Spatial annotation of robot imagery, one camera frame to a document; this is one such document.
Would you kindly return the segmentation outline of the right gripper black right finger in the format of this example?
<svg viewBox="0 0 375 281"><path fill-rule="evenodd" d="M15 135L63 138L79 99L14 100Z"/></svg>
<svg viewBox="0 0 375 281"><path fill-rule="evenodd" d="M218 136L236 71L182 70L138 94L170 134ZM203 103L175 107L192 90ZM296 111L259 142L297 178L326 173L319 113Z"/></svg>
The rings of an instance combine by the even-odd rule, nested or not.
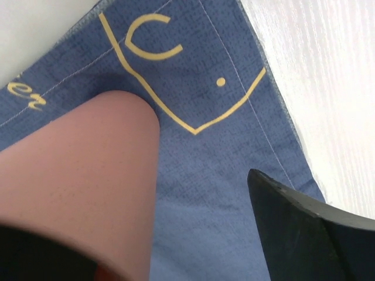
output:
<svg viewBox="0 0 375 281"><path fill-rule="evenodd" d="M247 183L271 280L374 280L374 220L256 169Z"/></svg>

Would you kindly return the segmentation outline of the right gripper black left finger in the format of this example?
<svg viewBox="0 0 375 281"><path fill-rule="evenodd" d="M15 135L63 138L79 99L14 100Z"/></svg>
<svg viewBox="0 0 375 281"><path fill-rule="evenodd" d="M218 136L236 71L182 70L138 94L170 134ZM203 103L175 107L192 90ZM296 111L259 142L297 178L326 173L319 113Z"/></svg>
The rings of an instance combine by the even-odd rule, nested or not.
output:
<svg viewBox="0 0 375 281"><path fill-rule="evenodd" d="M97 264L56 241L1 226L1 280L94 280Z"/></svg>

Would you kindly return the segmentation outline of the orange plastic cup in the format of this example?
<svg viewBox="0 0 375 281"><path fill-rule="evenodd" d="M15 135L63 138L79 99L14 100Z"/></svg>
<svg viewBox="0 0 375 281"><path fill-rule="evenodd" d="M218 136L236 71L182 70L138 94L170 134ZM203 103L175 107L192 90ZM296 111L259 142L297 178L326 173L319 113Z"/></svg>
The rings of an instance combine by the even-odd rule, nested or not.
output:
<svg viewBox="0 0 375 281"><path fill-rule="evenodd" d="M1 226L86 256L94 280L148 280L158 146L142 98L96 96L1 152Z"/></svg>

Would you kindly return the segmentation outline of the blue fish-pattern cloth placemat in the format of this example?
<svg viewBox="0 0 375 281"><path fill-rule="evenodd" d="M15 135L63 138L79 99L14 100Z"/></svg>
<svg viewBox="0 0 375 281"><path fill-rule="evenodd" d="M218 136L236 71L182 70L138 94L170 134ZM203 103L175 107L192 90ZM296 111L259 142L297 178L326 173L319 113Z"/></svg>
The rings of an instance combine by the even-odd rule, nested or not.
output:
<svg viewBox="0 0 375 281"><path fill-rule="evenodd" d="M268 280L249 170L323 195L240 3L99 1L1 89L1 148L107 90L161 126L151 280Z"/></svg>

